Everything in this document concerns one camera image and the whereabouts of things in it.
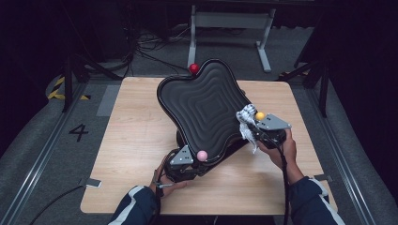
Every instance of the metal frame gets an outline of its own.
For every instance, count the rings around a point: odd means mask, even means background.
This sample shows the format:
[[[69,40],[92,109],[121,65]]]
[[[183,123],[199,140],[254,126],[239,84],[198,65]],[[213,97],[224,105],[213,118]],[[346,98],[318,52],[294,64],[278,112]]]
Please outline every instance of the metal frame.
[[[196,6],[191,9],[191,43],[188,53],[187,68],[195,62],[196,55],[196,27],[225,27],[263,29],[263,38],[256,41],[256,48],[260,56],[261,64],[265,72],[271,72],[271,67],[265,51],[269,30],[275,15],[275,9],[269,13],[221,13],[221,12],[197,12]]]

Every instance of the printed number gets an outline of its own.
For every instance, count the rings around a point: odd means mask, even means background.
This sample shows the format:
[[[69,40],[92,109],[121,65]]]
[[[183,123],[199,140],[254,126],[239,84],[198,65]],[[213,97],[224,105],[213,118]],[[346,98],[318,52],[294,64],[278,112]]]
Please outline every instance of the printed number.
[[[84,124],[80,124],[77,128],[71,130],[69,132],[69,134],[79,134],[79,137],[77,138],[77,142],[79,142],[80,139],[82,138],[82,135],[88,133],[88,131],[84,131],[84,129],[85,129],[85,125]]]

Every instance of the yellow and black tape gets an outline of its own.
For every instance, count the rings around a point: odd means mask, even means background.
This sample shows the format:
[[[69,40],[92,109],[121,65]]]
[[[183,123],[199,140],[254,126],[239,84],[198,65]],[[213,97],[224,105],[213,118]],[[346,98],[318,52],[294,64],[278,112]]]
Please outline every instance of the yellow and black tape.
[[[52,99],[52,98],[56,98],[56,99],[65,99],[65,95],[64,94],[58,94],[58,90],[61,87],[62,83],[64,83],[65,81],[65,76],[61,75],[58,79],[58,81],[56,81],[53,90],[51,91],[50,95],[48,96],[48,99]],[[80,97],[80,100],[89,100],[91,99],[91,96],[88,95],[82,95]]]

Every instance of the wooden table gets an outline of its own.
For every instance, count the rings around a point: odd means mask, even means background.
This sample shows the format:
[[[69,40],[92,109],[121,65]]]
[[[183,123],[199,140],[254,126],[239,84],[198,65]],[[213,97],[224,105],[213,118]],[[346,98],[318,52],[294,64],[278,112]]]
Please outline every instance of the wooden table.
[[[176,126],[158,103],[161,78],[126,78],[120,87],[87,188],[85,213],[113,213],[135,185],[148,186],[163,157],[176,148]],[[238,81],[257,110],[292,124],[297,162],[309,176],[323,174],[289,85],[285,82]],[[162,200],[164,215],[282,215],[283,176],[268,155],[245,145],[188,187]],[[329,191],[327,182],[323,183]],[[330,202],[336,209],[333,197]]]

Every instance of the sleeve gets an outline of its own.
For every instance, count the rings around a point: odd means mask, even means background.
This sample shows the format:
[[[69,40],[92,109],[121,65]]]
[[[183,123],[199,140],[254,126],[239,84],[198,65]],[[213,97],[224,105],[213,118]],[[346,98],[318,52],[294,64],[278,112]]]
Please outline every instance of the sleeve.
[[[121,200],[109,225],[146,225],[157,208],[153,191],[149,187],[136,186]]]
[[[289,189],[292,207],[291,218],[298,224],[344,224],[329,205],[329,194],[319,181],[308,176],[297,181]]]

